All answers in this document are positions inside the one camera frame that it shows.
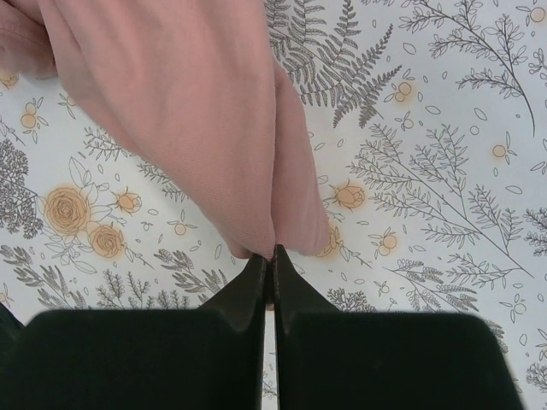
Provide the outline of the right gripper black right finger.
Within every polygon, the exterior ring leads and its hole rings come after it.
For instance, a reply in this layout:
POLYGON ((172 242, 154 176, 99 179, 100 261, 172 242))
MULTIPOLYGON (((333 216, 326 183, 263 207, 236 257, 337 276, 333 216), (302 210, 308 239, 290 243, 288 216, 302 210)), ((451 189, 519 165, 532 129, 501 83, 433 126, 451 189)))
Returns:
POLYGON ((281 409, 520 409, 485 321, 461 313, 348 313, 273 254, 281 409))

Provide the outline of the pink t shirt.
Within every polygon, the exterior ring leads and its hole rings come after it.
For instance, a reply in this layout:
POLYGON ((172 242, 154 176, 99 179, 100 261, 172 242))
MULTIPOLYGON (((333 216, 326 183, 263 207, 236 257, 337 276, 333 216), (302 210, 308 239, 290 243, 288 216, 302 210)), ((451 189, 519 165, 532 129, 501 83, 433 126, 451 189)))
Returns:
POLYGON ((271 51, 263 2, 4 1, 1 67, 58 77, 234 256, 326 246, 303 105, 271 51))

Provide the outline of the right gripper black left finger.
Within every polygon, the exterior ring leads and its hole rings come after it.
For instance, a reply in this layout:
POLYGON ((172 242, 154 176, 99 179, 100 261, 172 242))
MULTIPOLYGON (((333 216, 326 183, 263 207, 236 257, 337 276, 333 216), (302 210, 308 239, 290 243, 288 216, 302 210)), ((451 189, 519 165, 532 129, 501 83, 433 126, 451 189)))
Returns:
POLYGON ((52 310, 2 345, 4 409, 257 409, 268 264, 201 307, 52 310))

